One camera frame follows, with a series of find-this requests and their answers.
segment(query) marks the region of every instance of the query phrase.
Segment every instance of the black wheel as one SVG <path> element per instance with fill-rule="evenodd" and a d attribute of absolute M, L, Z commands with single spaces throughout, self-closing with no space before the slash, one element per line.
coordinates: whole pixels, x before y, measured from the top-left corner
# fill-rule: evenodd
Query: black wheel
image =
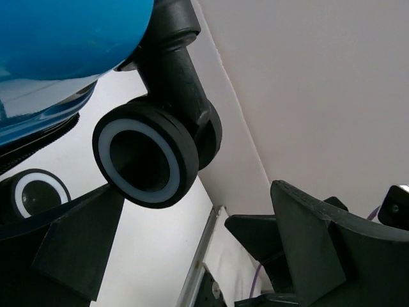
<path fill-rule="evenodd" d="M 106 114 L 95 127 L 93 151 L 105 179 L 143 207 L 174 205 L 197 177 L 199 159 L 189 132 L 149 104 L 124 104 Z"/>
<path fill-rule="evenodd" d="M 222 144 L 222 122 L 216 108 L 209 102 L 212 113 L 210 121 L 204 128 L 203 134 L 197 142 L 199 154 L 199 170 L 207 167 L 220 150 Z"/>
<path fill-rule="evenodd" d="M 65 184 L 42 169 L 28 169 L 0 182 L 0 219 L 10 224 L 71 200 Z"/>

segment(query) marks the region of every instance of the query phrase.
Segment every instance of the white floor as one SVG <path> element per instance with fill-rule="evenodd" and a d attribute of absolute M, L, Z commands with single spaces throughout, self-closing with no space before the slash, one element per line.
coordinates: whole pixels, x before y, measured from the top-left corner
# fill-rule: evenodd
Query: white floor
<path fill-rule="evenodd" d="M 145 92 L 135 72 L 107 74 L 73 131 L 0 180 L 28 168 L 46 169 L 67 185 L 72 198 L 105 184 L 93 158 L 93 128 L 106 112 Z M 211 208 L 199 179 L 169 209 L 149 210 L 126 202 L 100 295 L 92 306 L 175 306 Z"/>

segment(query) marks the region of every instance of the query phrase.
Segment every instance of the white wheel rim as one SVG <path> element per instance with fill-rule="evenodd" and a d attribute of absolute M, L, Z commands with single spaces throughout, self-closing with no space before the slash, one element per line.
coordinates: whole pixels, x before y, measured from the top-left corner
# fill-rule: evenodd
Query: white wheel rim
<path fill-rule="evenodd" d="M 46 184 L 51 185 L 54 190 L 59 195 L 59 199 L 61 200 L 61 204 L 68 202 L 68 195 L 66 191 L 64 190 L 64 187 L 53 177 L 50 175 L 44 174 L 44 173 L 30 173 L 27 175 L 24 175 L 19 182 L 17 182 L 17 185 L 14 190 L 14 201 L 17 206 L 17 209 L 19 210 L 20 214 L 22 217 L 25 219 L 31 217 L 31 214 L 27 211 L 23 204 L 23 190 L 24 188 L 30 183 L 34 181 L 42 181 L 45 182 Z"/>
<path fill-rule="evenodd" d="M 169 165 L 169 181 L 159 191 L 148 192 L 137 189 L 129 184 L 115 169 L 111 160 L 110 149 L 112 139 L 123 131 L 135 131 L 149 137 L 164 153 Z M 178 190 L 180 184 L 180 170 L 178 160 L 167 141 L 153 128 L 137 120 L 119 119 L 108 123 L 101 131 L 98 139 L 98 155 L 109 178 L 123 192 L 145 203 L 162 203 L 170 199 Z"/>

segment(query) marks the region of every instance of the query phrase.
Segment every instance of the black plastic bracket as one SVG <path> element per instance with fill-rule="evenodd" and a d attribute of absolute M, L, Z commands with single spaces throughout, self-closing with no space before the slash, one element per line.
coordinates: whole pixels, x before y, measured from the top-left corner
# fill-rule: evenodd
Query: black plastic bracket
<path fill-rule="evenodd" d="M 265 294 L 237 302 L 236 306 L 294 306 L 297 303 L 301 307 L 407 305 L 407 231 L 354 216 L 338 199 L 320 201 L 284 181 L 273 182 L 270 192 L 279 241 L 294 289 L 293 294 L 287 295 L 293 295 L 297 300 L 277 300 L 277 296 Z M 247 229 L 259 236 L 263 234 L 262 224 L 266 220 L 272 224 L 272 217 L 257 219 L 258 225 Z M 279 245 L 277 233 L 272 229 L 270 227 L 270 235 L 264 232 L 263 240 L 250 234 L 244 240 L 243 233 L 236 237 L 240 237 L 240 242 L 247 244 L 247 250 L 253 255 L 258 253 L 259 261 L 263 261 L 263 253 L 270 251 L 274 254 L 271 252 L 274 244 L 269 241 L 274 240 L 275 245 Z M 249 244 L 251 238 L 255 241 L 252 245 Z"/>
<path fill-rule="evenodd" d="M 169 109 L 195 140 L 212 112 L 187 50 L 200 30 L 190 0 L 155 0 L 141 43 L 117 68 L 135 66 L 148 95 Z"/>
<path fill-rule="evenodd" d="M 327 198 L 324 202 L 348 211 L 348 208 L 336 197 Z M 264 267 L 276 293 L 294 293 L 275 215 L 234 215 L 226 220 L 225 226 L 247 252 Z"/>
<path fill-rule="evenodd" d="M 379 222 L 384 225 L 409 230 L 409 187 L 390 187 L 378 213 Z"/>
<path fill-rule="evenodd" d="M 0 227 L 0 306 L 88 307 L 98 296 L 123 202 L 105 185 Z"/>
<path fill-rule="evenodd" d="M 235 307 L 297 307 L 295 294 L 261 294 L 253 299 L 235 302 Z"/>

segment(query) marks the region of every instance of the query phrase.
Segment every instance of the black plastic arm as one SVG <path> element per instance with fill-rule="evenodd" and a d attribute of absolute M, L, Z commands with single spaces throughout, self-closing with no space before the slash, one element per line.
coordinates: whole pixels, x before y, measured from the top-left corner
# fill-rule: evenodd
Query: black plastic arm
<path fill-rule="evenodd" d="M 194 138 L 208 123 L 211 113 L 187 51 L 200 30 L 190 0 L 155 0 L 144 38 L 122 64 L 136 66 L 149 96 L 170 107 Z"/>

